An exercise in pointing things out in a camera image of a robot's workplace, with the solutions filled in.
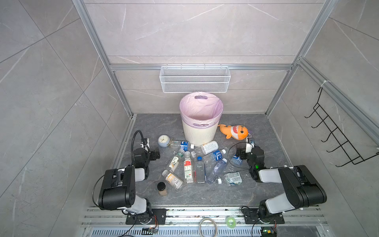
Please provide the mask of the small blue label bottle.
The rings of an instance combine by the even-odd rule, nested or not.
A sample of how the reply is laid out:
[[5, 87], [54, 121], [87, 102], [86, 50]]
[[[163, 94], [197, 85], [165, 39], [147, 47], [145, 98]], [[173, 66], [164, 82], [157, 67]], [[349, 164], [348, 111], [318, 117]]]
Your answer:
[[236, 154], [234, 156], [232, 156], [231, 158], [231, 163], [236, 166], [236, 167], [241, 167], [242, 166], [242, 160], [239, 156], [237, 156]]

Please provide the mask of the green cap small bottle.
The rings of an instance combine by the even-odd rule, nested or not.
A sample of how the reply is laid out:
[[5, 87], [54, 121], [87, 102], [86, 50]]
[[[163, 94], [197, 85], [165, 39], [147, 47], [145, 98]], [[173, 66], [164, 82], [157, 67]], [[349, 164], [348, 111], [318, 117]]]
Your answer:
[[168, 169], [171, 172], [174, 172], [176, 168], [179, 165], [180, 159], [184, 156], [185, 151], [183, 149], [180, 149], [171, 159], [171, 162], [169, 163]]

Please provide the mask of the crushed green label bottle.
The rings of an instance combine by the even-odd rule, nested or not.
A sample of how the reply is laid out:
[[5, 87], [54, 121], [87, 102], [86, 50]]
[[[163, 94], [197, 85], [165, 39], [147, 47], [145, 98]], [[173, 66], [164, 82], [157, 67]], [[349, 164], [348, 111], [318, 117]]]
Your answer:
[[238, 186], [242, 184], [242, 177], [239, 172], [226, 173], [222, 177], [217, 178], [216, 183], [219, 185]]

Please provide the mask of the tall clear bluish bottle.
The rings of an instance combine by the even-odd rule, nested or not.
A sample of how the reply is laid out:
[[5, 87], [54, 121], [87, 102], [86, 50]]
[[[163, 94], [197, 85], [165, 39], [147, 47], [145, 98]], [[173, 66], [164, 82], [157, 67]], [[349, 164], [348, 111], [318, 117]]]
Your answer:
[[214, 165], [214, 167], [212, 168], [211, 173], [207, 176], [207, 182], [209, 184], [214, 183], [222, 174], [227, 164], [228, 164], [228, 160], [226, 158], [222, 158], [221, 160], [218, 160], [216, 164]]

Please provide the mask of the red label clear bottle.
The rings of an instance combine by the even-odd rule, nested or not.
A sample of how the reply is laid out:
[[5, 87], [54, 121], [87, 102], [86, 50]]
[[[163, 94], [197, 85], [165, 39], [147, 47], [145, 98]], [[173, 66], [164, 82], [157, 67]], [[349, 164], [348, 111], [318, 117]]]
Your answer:
[[184, 177], [187, 184], [194, 182], [193, 179], [193, 170], [192, 170], [192, 160], [189, 151], [184, 153]]

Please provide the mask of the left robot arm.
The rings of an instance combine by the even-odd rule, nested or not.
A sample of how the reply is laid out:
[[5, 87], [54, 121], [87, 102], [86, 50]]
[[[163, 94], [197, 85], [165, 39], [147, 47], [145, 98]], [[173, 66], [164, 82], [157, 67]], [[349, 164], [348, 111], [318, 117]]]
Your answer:
[[101, 210], [121, 210], [138, 220], [151, 219], [150, 202], [136, 194], [136, 183], [148, 178], [149, 164], [160, 158], [159, 149], [151, 150], [142, 131], [137, 130], [131, 142], [131, 164], [105, 171], [92, 189], [92, 202]]

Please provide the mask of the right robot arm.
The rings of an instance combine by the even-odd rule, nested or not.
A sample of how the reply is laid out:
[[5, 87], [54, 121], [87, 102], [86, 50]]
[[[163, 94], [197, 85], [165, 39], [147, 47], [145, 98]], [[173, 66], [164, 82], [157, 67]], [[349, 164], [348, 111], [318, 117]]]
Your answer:
[[282, 213], [327, 201], [326, 192], [306, 166], [267, 168], [264, 151], [259, 146], [238, 142], [232, 147], [236, 148], [235, 155], [230, 159], [232, 165], [235, 165], [233, 160], [246, 161], [249, 166], [248, 176], [252, 180], [257, 183], [281, 184], [284, 189], [284, 193], [262, 200], [256, 214], [245, 212], [246, 207], [242, 207], [245, 217], [265, 224], [282, 224]]

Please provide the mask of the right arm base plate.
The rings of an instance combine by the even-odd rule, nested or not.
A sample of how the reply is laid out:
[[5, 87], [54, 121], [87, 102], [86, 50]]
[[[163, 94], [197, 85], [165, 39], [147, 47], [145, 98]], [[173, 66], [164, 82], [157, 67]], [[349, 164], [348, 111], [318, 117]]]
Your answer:
[[241, 212], [246, 224], [263, 223], [263, 224], [284, 224], [284, 218], [281, 213], [270, 214], [264, 213], [258, 208], [242, 207]]

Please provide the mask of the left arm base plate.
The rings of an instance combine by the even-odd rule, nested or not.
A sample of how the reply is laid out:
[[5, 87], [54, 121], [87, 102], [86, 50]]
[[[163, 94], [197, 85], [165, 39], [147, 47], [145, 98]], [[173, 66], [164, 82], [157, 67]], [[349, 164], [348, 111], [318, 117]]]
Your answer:
[[133, 215], [128, 213], [126, 215], [126, 225], [164, 225], [166, 221], [167, 209], [165, 208], [153, 208], [152, 210], [147, 210], [143, 214]]

